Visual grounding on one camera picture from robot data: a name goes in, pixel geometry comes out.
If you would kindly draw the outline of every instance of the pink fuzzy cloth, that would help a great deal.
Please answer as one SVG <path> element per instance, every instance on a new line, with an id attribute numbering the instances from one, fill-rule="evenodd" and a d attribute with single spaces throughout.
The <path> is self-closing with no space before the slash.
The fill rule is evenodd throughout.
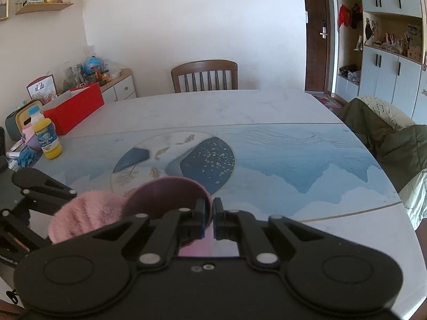
<path id="1" fill-rule="evenodd" d="M 89 191 L 63 206 L 48 227 L 52 243 L 83 235 L 121 219 L 126 198 L 107 191 Z"/>

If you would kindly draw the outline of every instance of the marble tabletop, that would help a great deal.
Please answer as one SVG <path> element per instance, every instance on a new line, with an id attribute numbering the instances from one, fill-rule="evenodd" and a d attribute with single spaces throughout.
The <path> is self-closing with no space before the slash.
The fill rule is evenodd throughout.
<path id="1" fill-rule="evenodd" d="M 393 311 L 411 317 L 427 272 L 415 232 L 381 167 L 342 122 L 301 91 L 209 91 L 104 105 L 38 169 L 78 192 L 127 194 L 164 175 L 192 178 L 225 209 L 283 214 L 392 256 L 404 273 Z M 210 255 L 234 243 L 206 241 Z"/>

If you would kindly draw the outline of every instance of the wooden chair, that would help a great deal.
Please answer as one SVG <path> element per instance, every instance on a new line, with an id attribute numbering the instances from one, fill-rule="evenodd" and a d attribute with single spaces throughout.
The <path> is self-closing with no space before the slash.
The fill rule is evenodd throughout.
<path id="1" fill-rule="evenodd" d="M 195 61 L 193 63 L 186 63 L 184 65 L 180 65 L 178 67 L 175 67 L 172 70 L 172 81 L 173 81 L 173 87 L 175 89 L 176 93 L 181 93 L 181 86 L 179 84 L 179 77 L 184 76 L 185 80 L 185 92 L 189 93 L 189 81 L 188 81 L 188 75 L 191 74 L 191 79 L 193 82 L 193 90 L 197 91 L 197 80 L 196 80 L 196 73 L 199 74 L 199 91 L 204 91 L 204 76 L 203 72 L 208 73 L 208 90 L 213 90 L 212 87 L 212 78 L 211 78 L 211 71 L 215 71 L 215 90 L 220 90 L 220 80 L 218 72 L 222 71 L 222 77 L 223 77 L 223 90 L 228 90 L 227 88 L 227 72 L 231 71 L 231 89 L 237 90 L 238 88 L 238 65 L 233 61 L 228 60 L 205 60 L 205 61 Z"/>

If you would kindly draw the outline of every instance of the bottle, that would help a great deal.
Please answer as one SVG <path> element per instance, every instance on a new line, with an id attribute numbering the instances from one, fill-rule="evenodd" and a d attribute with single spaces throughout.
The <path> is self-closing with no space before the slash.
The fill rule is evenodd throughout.
<path id="1" fill-rule="evenodd" d="M 37 136 L 41 149 L 48 159 L 55 159 L 62 152 L 62 146 L 58 135 L 55 132 L 52 120 L 45 118 L 40 112 L 39 106 L 31 107 L 28 110 L 31 116 L 31 126 Z"/>

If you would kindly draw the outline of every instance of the brown door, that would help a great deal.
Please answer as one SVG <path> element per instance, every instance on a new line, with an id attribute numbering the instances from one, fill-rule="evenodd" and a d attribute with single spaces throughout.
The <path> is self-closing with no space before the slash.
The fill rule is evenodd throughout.
<path id="1" fill-rule="evenodd" d="M 326 0 L 305 0 L 307 24 L 306 91 L 327 92 L 329 72 L 329 9 Z"/>

